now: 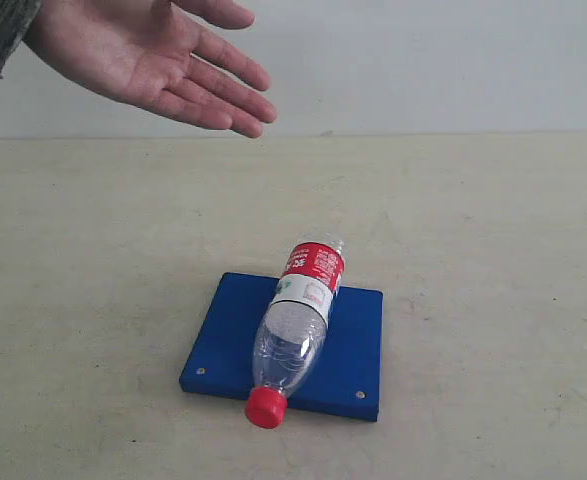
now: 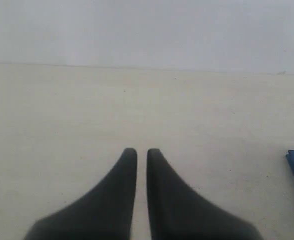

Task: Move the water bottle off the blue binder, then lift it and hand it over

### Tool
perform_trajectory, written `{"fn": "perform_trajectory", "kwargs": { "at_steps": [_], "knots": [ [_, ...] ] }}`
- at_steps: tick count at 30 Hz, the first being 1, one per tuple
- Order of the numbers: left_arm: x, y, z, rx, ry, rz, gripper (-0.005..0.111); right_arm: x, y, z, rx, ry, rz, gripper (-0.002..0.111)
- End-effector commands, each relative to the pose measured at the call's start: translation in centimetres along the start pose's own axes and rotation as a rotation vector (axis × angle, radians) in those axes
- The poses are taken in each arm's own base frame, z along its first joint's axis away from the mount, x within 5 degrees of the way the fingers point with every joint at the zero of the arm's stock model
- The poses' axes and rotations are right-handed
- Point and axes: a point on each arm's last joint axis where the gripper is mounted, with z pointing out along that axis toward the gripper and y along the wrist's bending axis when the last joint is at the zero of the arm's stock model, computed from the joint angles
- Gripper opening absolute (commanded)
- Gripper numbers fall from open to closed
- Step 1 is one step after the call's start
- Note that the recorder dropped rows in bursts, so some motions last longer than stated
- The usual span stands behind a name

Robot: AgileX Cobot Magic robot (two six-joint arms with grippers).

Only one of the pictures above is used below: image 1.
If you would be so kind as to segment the person's open hand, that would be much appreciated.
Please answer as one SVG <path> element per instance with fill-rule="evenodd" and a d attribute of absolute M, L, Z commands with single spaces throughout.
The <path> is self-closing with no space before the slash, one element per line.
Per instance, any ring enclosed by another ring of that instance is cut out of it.
<path fill-rule="evenodd" d="M 195 127 L 262 135 L 277 118 L 262 66 L 213 32 L 254 14 L 234 1 L 45 1 L 26 45 L 68 80 Z"/>

